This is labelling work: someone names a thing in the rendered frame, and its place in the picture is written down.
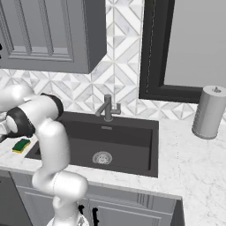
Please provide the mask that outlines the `dark grey sink basin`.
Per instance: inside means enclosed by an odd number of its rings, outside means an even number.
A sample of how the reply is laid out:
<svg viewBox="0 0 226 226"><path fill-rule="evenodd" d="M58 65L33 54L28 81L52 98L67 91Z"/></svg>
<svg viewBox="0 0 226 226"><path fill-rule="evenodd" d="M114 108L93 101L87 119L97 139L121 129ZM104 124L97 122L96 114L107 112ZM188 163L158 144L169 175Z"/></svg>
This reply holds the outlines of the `dark grey sink basin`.
<svg viewBox="0 0 226 226"><path fill-rule="evenodd" d="M71 164L141 176L158 176L159 123L154 120L104 117L65 112L58 118L71 146ZM93 163L94 154L108 152L108 165Z"/></svg>

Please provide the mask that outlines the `round metal sink drain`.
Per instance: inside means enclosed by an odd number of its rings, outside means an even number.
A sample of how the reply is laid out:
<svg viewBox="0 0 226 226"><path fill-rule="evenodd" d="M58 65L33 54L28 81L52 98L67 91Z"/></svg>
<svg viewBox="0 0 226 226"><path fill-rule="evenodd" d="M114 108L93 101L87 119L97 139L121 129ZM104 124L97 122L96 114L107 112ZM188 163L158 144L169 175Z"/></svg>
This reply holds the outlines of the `round metal sink drain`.
<svg viewBox="0 0 226 226"><path fill-rule="evenodd" d="M93 163L98 163L98 164L110 164L112 162L112 155L108 152L98 152L94 154L93 156Z"/></svg>

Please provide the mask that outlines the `green and yellow sponge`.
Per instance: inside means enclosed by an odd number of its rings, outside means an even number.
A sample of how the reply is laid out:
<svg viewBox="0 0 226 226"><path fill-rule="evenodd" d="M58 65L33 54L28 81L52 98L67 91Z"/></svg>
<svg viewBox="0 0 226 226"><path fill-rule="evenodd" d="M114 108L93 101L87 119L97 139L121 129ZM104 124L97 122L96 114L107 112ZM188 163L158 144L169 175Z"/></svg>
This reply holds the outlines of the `green and yellow sponge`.
<svg viewBox="0 0 226 226"><path fill-rule="evenodd" d="M31 143L29 139L21 139L18 141L14 147L12 148L12 151L15 153L22 153L23 150Z"/></svg>

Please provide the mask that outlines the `grey metal tap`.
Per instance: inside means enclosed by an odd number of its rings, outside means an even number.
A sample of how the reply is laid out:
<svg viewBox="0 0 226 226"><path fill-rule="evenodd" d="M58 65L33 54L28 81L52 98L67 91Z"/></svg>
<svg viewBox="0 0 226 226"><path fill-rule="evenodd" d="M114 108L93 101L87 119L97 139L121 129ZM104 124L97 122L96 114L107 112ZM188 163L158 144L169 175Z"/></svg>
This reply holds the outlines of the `grey metal tap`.
<svg viewBox="0 0 226 226"><path fill-rule="evenodd" d="M95 112L95 115L99 117L101 113L104 113L104 120L106 122L111 122L113 120L113 114L120 115L121 114L121 104L118 103L115 109L112 109L111 95L104 95L104 103L103 105Z"/></svg>

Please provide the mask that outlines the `grey base cupboard run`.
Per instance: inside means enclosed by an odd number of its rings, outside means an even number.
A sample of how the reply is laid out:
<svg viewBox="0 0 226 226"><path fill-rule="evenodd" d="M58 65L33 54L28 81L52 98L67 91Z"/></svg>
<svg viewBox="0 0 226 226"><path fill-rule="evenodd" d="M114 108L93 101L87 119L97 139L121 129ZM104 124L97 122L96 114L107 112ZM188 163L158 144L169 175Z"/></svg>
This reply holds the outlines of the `grey base cupboard run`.
<svg viewBox="0 0 226 226"><path fill-rule="evenodd" d="M32 186L32 177L30 175L13 172L11 177L16 187L22 186L34 189ZM89 205L90 199L172 214L170 226L185 226L183 202L180 199L138 192L128 192L94 185L88 187L87 195L79 202L79 205L85 207L83 213L90 226L94 226L93 213Z"/></svg>

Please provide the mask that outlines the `grey paper towel roll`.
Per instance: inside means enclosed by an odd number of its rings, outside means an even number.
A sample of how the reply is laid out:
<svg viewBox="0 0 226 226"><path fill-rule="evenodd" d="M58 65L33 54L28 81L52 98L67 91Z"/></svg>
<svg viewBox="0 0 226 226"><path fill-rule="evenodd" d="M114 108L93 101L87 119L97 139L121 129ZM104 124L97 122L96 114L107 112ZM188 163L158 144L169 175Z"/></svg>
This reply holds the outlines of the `grey paper towel roll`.
<svg viewBox="0 0 226 226"><path fill-rule="evenodd" d="M192 132L201 139L214 139L225 109L226 88L205 86L193 120Z"/></svg>

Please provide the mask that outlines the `grey base cupboard door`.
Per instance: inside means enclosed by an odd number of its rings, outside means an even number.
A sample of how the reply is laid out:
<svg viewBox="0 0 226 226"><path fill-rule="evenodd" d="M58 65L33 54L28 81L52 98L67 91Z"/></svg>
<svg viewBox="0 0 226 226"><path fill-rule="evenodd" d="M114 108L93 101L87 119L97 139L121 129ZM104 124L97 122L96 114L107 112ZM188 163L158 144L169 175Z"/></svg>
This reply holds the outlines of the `grey base cupboard door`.
<svg viewBox="0 0 226 226"><path fill-rule="evenodd" d="M91 209L98 208L98 226L170 226L172 214L129 207L123 204L90 199Z"/></svg>
<svg viewBox="0 0 226 226"><path fill-rule="evenodd" d="M17 187L33 226L47 226L54 217L53 197L35 189Z"/></svg>

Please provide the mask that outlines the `dark grey dishwasher front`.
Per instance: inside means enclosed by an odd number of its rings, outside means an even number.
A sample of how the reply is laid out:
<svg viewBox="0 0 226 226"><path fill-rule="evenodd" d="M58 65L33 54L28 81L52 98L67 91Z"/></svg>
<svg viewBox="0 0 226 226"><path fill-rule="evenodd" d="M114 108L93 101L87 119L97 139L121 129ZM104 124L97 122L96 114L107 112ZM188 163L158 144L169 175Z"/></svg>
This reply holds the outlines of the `dark grey dishwasher front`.
<svg viewBox="0 0 226 226"><path fill-rule="evenodd" d="M0 226L33 226L14 183L8 177L0 177Z"/></svg>

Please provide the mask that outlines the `black window frame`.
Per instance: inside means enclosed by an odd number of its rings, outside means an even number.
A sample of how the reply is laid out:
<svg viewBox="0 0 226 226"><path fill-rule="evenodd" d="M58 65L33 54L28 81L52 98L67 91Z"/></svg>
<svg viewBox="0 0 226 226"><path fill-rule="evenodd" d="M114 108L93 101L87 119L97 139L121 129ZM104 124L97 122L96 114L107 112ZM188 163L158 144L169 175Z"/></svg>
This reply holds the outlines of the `black window frame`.
<svg viewBox="0 0 226 226"><path fill-rule="evenodd" d="M200 101L226 88L226 0L145 0L139 98Z"/></svg>

